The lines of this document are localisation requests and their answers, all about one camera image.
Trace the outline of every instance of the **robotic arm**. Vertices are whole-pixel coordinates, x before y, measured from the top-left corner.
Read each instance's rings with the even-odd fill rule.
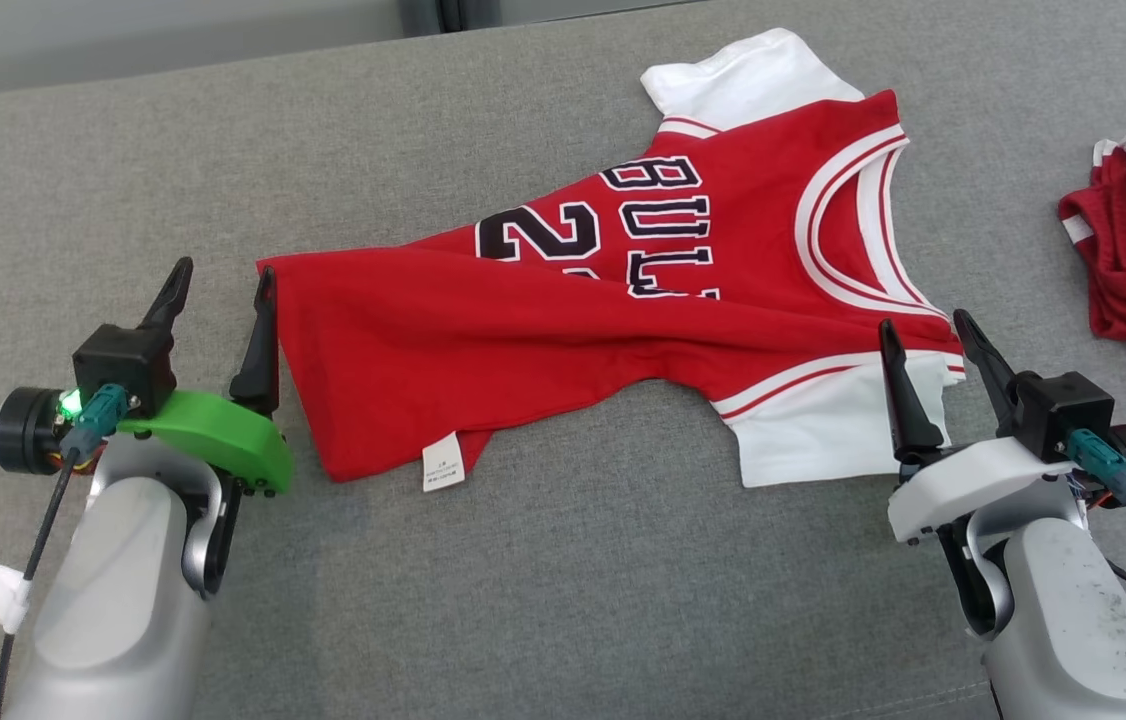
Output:
[[[60,473],[24,577],[0,566],[0,598],[14,597],[0,602],[7,719],[188,719],[240,503],[287,492],[293,459],[270,420],[274,272],[229,400],[176,389],[171,328],[191,275],[180,259],[137,328],[101,325],[74,352],[78,389],[18,388],[0,409],[0,465]],[[11,641],[71,474],[92,475],[87,509],[3,711]]]
[[[901,485],[897,542],[941,542],[1004,720],[1126,720],[1126,592],[1087,510],[1126,505],[1126,425],[1079,373],[1012,373],[966,311],[955,323],[988,388],[997,438],[945,448],[879,328]]]

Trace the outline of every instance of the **gray fabric surface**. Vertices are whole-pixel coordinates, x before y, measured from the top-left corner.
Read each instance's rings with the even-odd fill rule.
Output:
[[[257,256],[411,241],[626,159],[658,122],[642,69],[775,26],[899,91],[914,282],[1126,421],[1126,346],[1090,336],[1053,216],[1126,131],[1126,0],[718,0],[0,96],[0,401],[68,383],[71,348],[135,322],[180,254],[176,370],[224,389]],[[298,478],[244,506],[202,719],[994,714],[938,548],[892,542],[888,479],[743,491],[709,407],[644,383],[500,433],[452,491],[422,496],[417,465],[333,486],[284,389]],[[956,439],[992,432],[975,379],[947,409]],[[0,471],[0,561],[23,565],[48,489]],[[1126,566],[1126,512],[1094,533]]]

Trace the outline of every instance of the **cable connector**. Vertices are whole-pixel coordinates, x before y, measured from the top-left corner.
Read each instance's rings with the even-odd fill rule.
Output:
[[[74,427],[61,438],[61,456],[90,457],[106,437],[119,429],[119,420],[128,415],[128,391],[116,384],[105,384],[74,419]]]
[[[1126,457],[1119,451],[1092,430],[1075,430],[1070,433],[1065,452],[1071,461],[1108,489],[1115,500],[1126,505]]]

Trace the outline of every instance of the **red jersey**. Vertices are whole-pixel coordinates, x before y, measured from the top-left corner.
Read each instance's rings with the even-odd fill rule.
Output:
[[[747,77],[779,90],[775,51],[801,59],[790,72],[833,78],[792,33],[748,42],[670,68],[715,61],[735,90],[750,61]],[[682,100],[690,83],[658,97],[655,70],[658,104]],[[695,114],[668,114],[627,163],[410,246],[262,261],[278,272],[280,338],[327,472],[379,473],[454,430],[472,468],[491,430],[650,377],[714,405],[747,486],[895,470],[879,322],[911,348],[938,423],[960,347],[893,241],[895,96],[861,100],[833,79],[813,94],[846,99],[775,92],[747,105],[763,115],[751,118],[701,101],[720,88],[706,77]]]

